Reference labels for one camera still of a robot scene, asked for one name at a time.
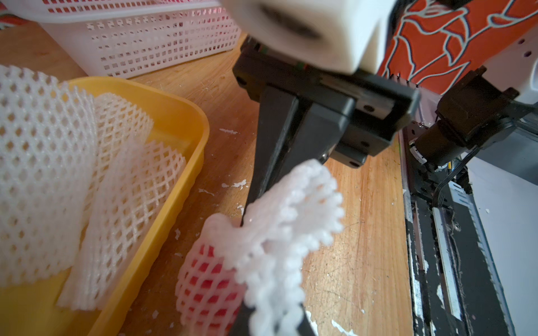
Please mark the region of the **white foam net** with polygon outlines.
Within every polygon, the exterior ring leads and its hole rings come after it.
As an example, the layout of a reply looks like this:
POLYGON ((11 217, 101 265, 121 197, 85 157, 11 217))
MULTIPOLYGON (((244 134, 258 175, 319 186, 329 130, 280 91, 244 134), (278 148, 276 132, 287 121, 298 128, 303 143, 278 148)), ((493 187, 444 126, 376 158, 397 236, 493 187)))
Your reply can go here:
POLYGON ((145 111, 119 95, 105 93, 96 97, 94 102, 98 152, 85 199, 85 222, 91 215, 99 185, 124 143, 133 134, 145 141, 154 126, 153 119, 145 111))
POLYGON ((47 74, 1 68, 1 285, 73 266, 98 152, 93 96, 47 74))
POLYGON ((185 157, 162 142, 126 142, 99 185, 57 306, 83 311, 105 307, 185 165, 185 157))

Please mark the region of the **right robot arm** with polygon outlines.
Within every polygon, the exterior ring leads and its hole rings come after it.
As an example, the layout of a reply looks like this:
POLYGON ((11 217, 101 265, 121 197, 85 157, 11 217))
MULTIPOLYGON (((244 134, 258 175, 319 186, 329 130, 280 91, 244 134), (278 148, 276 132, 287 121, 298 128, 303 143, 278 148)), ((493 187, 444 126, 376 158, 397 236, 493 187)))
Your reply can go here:
MULTIPOLYGON (((523 91, 501 88, 480 67, 439 101, 438 120, 416 145, 417 159, 440 166, 465 150, 479 152, 512 132, 537 110, 523 91)), ((248 203, 259 199, 295 166, 329 158, 358 168, 388 148, 418 111, 420 92, 410 85, 359 70, 351 75, 322 71, 248 36, 233 74, 259 103, 254 173, 248 203)))

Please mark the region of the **netted apple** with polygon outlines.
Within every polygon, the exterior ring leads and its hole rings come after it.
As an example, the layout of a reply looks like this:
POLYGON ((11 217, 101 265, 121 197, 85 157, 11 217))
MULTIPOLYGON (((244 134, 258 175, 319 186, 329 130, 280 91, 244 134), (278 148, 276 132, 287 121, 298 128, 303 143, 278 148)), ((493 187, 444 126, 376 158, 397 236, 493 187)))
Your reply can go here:
POLYGON ((179 270, 182 326, 192 335, 227 335, 246 306, 248 335, 297 335, 303 262, 343 230, 342 203, 336 179, 313 159, 250 204, 242 226, 211 215, 179 270))

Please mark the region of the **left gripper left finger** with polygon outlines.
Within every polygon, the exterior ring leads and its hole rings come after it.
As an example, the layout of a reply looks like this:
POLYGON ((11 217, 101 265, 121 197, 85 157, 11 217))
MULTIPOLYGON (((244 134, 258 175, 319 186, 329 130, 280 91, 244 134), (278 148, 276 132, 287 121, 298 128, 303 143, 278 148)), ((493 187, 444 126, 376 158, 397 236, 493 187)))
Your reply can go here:
POLYGON ((245 304, 242 304, 228 336, 250 336, 249 319, 253 313, 253 308, 249 308, 245 304))

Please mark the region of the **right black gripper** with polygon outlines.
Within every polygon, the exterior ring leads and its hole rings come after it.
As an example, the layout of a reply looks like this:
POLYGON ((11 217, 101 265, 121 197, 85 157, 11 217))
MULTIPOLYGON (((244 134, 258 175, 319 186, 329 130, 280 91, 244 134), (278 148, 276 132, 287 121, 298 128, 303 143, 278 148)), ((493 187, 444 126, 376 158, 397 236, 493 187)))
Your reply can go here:
POLYGON ((269 49, 249 36, 233 74, 259 102, 246 207, 307 160, 361 167, 394 141, 418 110, 418 90, 367 71, 337 74, 269 49))

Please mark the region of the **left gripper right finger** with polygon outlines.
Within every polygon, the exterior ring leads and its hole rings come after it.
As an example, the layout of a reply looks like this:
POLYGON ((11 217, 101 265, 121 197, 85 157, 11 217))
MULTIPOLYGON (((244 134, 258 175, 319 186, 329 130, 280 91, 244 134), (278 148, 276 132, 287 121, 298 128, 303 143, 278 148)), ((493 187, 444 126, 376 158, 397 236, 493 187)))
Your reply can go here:
POLYGON ((303 313, 303 319, 299 326, 297 327, 297 332, 299 336, 315 336, 315 331, 313 330, 309 320, 308 316, 306 314, 306 310, 304 306, 301 306, 301 310, 303 313))

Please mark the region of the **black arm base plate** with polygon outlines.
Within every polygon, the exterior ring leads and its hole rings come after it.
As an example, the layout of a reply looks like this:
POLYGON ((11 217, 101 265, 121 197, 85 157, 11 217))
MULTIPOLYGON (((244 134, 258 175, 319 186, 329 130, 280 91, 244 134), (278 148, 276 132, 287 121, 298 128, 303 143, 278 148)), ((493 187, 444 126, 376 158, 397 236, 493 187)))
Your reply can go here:
POLYGON ((434 191, 459 160, 430 171, 409 143, 426 127, 399 135, 414 335, 515 335, 475 203, 467 169, 434 191))

